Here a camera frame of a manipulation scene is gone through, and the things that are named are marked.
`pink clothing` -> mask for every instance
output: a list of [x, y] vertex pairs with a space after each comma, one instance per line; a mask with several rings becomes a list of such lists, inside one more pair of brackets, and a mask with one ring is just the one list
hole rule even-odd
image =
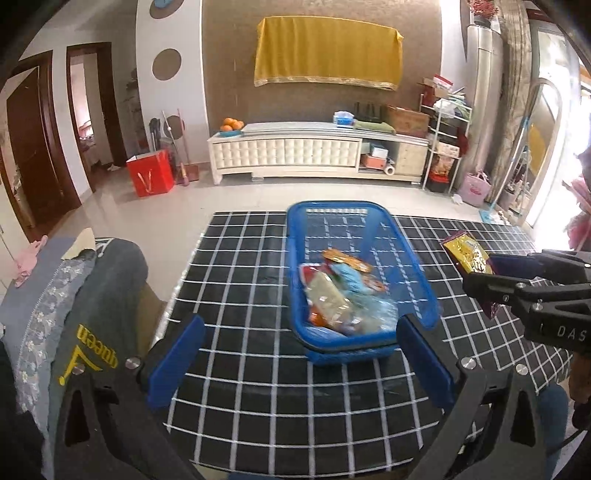
[[17, 265], [17, 276], [14, 278], [16, 287], [20, 287], [31, 275], [33, 268], [37, 265], [37, 254], [47, 243], [47, 235], [43, 235], [41, 241], [31, 243], [25, 250], [20, 252], [14, 259]]

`white floor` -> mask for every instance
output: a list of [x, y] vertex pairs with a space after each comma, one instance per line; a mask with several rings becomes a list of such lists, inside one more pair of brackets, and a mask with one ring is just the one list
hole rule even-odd
[[96, 236], [130, 240], [142, 249], [150, 269], [149, 284], [168, 300], [178, 283], [200, 234], [216, 211], [286, 210], [302, 200], [368, 200], [393, 214], [480, 221], [478, 210], [454, 205], [448, 196], [391, 181], [339, 179], [266, 179], [226, 176], [214, 186], [210, 172], [189, 187], [139, 199], [126, 170], [108, 181], [58, 229], [59, 236], [76, 236], [92, 227]]

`hand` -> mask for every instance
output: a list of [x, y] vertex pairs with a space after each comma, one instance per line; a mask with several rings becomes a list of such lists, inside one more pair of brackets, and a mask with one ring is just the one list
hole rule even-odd
[[574, 355], [570, 367], [570, 398], [577, 403], [587, 403], [591, 397], [591, 358]]

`pink gift bag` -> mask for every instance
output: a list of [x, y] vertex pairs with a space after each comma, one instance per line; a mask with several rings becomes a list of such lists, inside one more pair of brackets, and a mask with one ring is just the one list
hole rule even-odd
[[474, 207], [481, 207], [491, 188], [492, 185], [488, 182], [488, 177], [484, 172], [480, 171], [476, 174], [469, 173], [466, 175], [457, 194], [462, 197], [464, 202]]

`grid pattern tablecloth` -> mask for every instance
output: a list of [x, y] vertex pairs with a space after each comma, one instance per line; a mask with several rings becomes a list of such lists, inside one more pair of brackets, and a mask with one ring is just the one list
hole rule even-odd
[[[489, 369], [526, 364], [538, 390], [566, 377], [569, 353], [525, 340], [505, 307], [486, 318], [440, 245], [465, 229], [489, 252], [526, 254], [533, 244], [523, 232], [395, 221], [439, 298], [435, 331], [458, 358]], [[289, 328], [285, 235], [285, 212], [220, 212], [202, 237], [165, 314], [168, 331], [193, 312], [206, 324], [203, 347], [163, 414], [173, 443], [201, 465], [283, 477], [353, 476], [408, 463], [441, 411], [400, 351], [363, 364], [307, 362]]]

